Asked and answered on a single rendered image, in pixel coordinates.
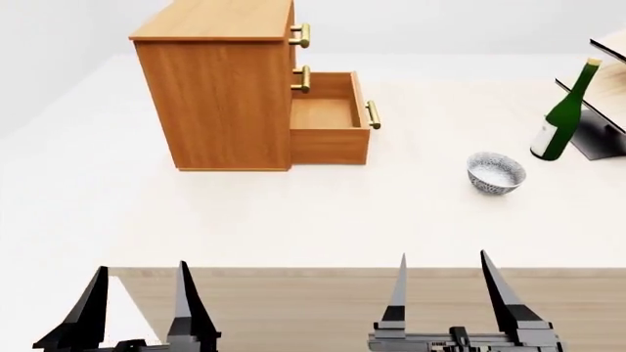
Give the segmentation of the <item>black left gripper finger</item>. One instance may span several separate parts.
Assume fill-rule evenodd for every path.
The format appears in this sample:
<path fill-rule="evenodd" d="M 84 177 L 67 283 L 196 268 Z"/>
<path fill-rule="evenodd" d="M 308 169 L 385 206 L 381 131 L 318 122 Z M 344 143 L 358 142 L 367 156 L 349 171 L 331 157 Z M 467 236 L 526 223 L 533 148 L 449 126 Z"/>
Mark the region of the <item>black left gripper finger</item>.
<path fill-rule="evenodd" d="M 182 260 L 176 276 L 175 313 L 166 342 L 170 352 L 218 352 L 221 337 L 205 310 L 187 263 Z"/>
<path fill-rule="evenodd" d="M 100 266 L 66 318 L 37 342 L 43 352 L 84 352 L 104 341 L 109 292 L 109 268 Z"/>

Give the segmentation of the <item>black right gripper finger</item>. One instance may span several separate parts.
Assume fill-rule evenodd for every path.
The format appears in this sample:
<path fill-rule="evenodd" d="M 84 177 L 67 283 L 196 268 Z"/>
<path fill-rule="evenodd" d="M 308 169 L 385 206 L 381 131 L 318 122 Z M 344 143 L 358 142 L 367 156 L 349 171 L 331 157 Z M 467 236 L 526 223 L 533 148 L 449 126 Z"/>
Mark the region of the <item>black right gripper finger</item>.
<path fill-rule="evenodd" d="M 480 259 L 499 332 L 514 345 L 559 345 L 553 325 L 520 300 L 485 250 Z"/>
<path fill-rule="evenodd" d="M 402 254 L 398 276 L 390 301 L 379 322 L 374 323 L 376 339 L 404 339 L 406 337 L 406 286 L 407 263 L 406 255 Z"/>

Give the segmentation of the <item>patterned grey bowl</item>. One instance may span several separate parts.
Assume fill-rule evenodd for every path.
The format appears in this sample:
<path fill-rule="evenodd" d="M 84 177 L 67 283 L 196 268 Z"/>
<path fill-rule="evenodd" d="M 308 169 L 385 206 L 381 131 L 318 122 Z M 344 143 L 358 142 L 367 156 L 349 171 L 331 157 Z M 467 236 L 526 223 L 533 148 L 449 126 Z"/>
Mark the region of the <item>patterned grey bowl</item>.
<path fill-rule="evenodd" d="M 467 159 L 470 183 L 479 191 L 503 196 L 516 190 L 526 178 L 520 163 L 503 154 L 479 152 Z"/>

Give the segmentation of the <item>wooden cabinet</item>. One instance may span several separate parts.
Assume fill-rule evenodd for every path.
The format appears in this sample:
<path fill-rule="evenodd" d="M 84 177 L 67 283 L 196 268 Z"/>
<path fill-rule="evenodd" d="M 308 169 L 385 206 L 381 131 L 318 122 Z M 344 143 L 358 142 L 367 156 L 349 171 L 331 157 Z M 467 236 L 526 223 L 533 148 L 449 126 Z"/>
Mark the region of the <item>wooden cabinet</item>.
<path fill-rule="evenodd" d="M 291 167 L 292 0 L 173 0 L 131 34 L 174 165 Z"/>

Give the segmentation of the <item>open wooden drawer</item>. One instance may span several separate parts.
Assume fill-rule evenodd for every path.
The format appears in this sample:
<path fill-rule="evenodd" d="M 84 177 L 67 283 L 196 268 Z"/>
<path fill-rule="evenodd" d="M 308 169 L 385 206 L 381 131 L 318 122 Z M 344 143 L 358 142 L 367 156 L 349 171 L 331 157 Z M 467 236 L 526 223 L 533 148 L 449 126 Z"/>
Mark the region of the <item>open wooden drawer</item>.
<path fill-rule="evenodd" d="M 291 162 L 364 165 L 372 125 L 357 73 L 312 72 L 311 84 L 292 93 Z"/>

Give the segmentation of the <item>green wine bottle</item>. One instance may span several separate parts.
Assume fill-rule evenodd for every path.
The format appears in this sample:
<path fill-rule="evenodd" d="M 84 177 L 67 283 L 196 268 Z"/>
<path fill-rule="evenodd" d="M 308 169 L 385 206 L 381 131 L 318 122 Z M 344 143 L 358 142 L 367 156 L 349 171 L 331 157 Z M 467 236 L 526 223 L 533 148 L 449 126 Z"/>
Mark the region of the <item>green wine bottle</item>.
<path fill-rule="evenodd" d="M 567 96 L 545 116 L 530 151 L 542 160 L 557 160 L 568 145 L 581 119 L 584 95 L 602 61 L 589 58 Z"/>

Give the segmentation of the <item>light wooden wine rack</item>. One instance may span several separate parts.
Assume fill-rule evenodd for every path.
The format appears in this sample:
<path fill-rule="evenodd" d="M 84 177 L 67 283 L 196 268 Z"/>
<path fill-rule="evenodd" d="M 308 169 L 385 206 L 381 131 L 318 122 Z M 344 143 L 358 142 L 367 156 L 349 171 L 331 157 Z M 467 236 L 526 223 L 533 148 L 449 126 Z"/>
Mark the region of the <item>light wooden wine rack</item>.
<path fill-rule="evenodd" d="M 585 94 L 571 143 L 588 160 L 626 157 L 626 27 L 589 43 L 611 60 L 601 64 Z"/>

